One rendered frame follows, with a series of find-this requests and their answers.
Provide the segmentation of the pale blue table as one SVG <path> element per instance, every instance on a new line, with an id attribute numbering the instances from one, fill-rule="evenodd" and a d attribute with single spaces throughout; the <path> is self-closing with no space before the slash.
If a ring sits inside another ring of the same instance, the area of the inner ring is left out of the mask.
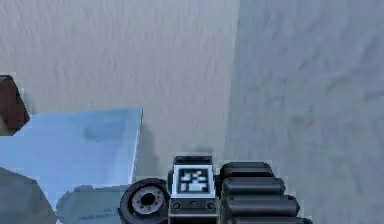
<path id="1" fill-rule="evenodd" d="M 128 185 L 142 118 L 140 108 L 35 114 L 0 137 L 0 167 L 37 180 L 51 205 L 79 185 Z"/>

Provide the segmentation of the dark brown chair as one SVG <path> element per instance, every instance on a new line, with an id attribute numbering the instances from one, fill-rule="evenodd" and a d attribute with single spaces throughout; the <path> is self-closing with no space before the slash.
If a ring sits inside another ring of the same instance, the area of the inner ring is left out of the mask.
<path id="1" fill-rule="evenodd" d="M 0 75 L 0 136 L 12 136 L 30 120 L 11 75 Z"/>

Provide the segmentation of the grey flat box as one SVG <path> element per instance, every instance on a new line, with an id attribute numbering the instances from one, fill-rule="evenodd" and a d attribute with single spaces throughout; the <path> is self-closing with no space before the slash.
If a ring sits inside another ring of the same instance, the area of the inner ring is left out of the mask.
<path id="1" fill-rule="evenodd" d="M 94 188 L 81 185 L 56 204 L 61 224 L 121 224 L 117 209 L 128 185 Z"/>

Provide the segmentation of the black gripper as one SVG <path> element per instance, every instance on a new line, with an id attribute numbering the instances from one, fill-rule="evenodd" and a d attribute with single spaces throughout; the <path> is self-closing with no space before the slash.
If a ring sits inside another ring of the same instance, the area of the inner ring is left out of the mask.
<path id="1" fill-rule="evenodd" d="M 169 194 L 166 181 L 146 178 L 130 185 L 122 195 L 121 224 L 167 224 Z"/>

